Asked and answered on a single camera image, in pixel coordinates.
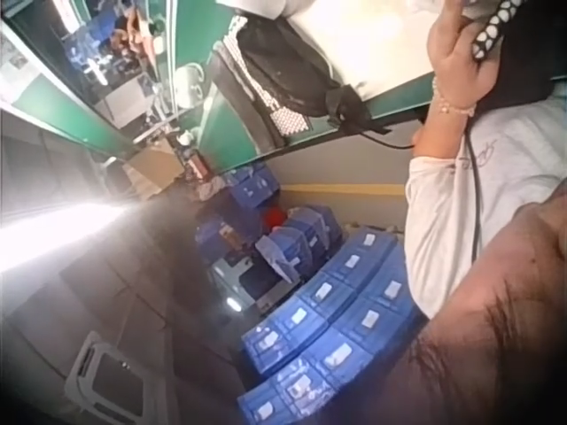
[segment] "wrist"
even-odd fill
[[[463,106],[462,104],[458,104],[455,101],[447,99],[442,89],[439,88],[437,77],[433,78],[432,89],[433,99],[431,104],[435,104],[439,108],[438,112],[465,115],[467,117],[474,116],[477,109],[477,102]]]

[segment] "white cloth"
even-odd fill
[[[222,177],[216,175],[208,182],[202,182],[197,187],[198,198],[200,201],[208,201],[214,195],[227,187]]]
[[[522,205],[545,200],[567,176],[567,86],[537,104],[482,117],[471,132],[486,246]],[[405,250],[412,296],[433,317],[470,269],[475,189],[470,156],[413,158],[406,187]]]

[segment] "white label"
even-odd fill
[[[374,328],[376,321],[380,317],[380,314],[376,313],[374,310],[369,310],[362,321],[362,326],[366,326],[368,329]]]
[[[311,379],[309,376],[301,376],[290,388],[288,388],[289,393],[293,398],[302,398],[306,391],[309,390],[311,386]]]
[[[265,405],[262,405],[257,411],[256,413],[258,414],[258,416],[260,417],[261,421],[265,421],[267,418],[269,418],[272,413],[274,413],[274,407],[272,406],[272,404],[268,401]]]
[[[364,244],[366,246],[372,246],[374,241],[376,241],[376,235],[372,235],[371,233],[368,233],[364,238]]]
[[[264,339],[262,339],[258,343],[258,346],[260,347],[261,350],[267,350],[268,348],[274,346],[274,344],[277,341],[277,338],[279,338],[279,335],[272,330],[269,334],[264,336]]]
[[[327,356],[325,359],[325,364],[330,367],[334,368],[340,366],[340,364],[345,361],[345,359],[353,353],[353,349],[347,343],[342,344],[338,347],[335,352],[331,355]]]
[[[307,316],[307,312],[302,308],[300,308],[298,309],[297,312],[295,312],[295,314],[292,315],[291,321],[296,325],[299,325],[303,321],[303,319],[305,319],[306,316]]]
[[[333,289],[333,286],[327,282],[321,285],[321,288],[315,293],[315,298],[319,301],[323,301],[327,295],[329,295],[330,290]]]
[[[356,263],[359,262],[361,258],[358,255],[351,255],[351,258],[348,259],[348,261],[345,263],[345,266],[347,266],[348,268],[354,268],[354,266],[356,266]]]
[[[386,295],[389,299],[395,299],[401,290],[401,283],[396,281],[391,281],[388,285],[388,288],[384,291],[384,295]]]

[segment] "black cable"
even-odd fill
[[[478,255],[478,244],[480,242],[480,203],[481,203],[481,188],[480,188],[480,176],[478,174],[478,164],[477,157],[475,156],[475,151],[472,148],[472,142],[470,140],[470,131],[474,124],[474,119],[469,120],[467,127],[464,130],[464,144],[470,155],[470,167],[472,168],[472,179],[475,186],[475,227],[472,236],[472,253],[470,255],[471,263],[477,260]]]
[[[413,149],[414,145],[413,144],[409,144],[407,146],[396,146],[395,144],[389,144],[386,142],[382,142],[379,139],[376,139],[375,137],[372,137],[371,135],[367,135],[366,133],[361,133],[362,137],[366,137],[367,139],[371,140],[372,142],[378,143],[382,146],[384,146],[385,148],[390,148],[390,149],[395,149],[396,151],[405,151],[407,149]]]

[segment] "bright light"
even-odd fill
[[[203,111],[209,112],[212,107],[213,107],[213,97],[209,96],[207,99],[205,99],[205,102],[203,102]]]
[[[84,204],[0,228],[0,273],[96,233],[123,211],[116,206]]]
[[[164,51],[166,51],[166,42],[161,35],[157,35],[154,37],[153,51],[155,51],[156,55],[160,55]]]
[[[73,6],[69,3],[69,0],[52,0],[53,5],[57,9],[63,25],[67,28],[70,34],[74,33],[77,29],[81,27],[81,22],[74,12]]]
[[[227,304],[235,312],[242,312],[242,307],[234,298],[227,298]]]
[[[115,160],[116,160],[116,157],[110,157],[110,158],[107,159],[106,162],[103,164],[103,168],[108,167],[108,166],[111,165]]]
[[[100,70],[100,66],[98,66],[98,63],[91,58],[87,59],[87,63],[89,64],[89,68],[87,68],[85,72],[92,71],[93,73],[95,73],[98,82],[100,82],[103,86],[107,86],[108,80],[106,79],[105,74]]]
[[[376,31],[379,38],[390,40],[397,37],[404,27],[403,20],[398,13],[388,12],[381,15],[376,23]]]

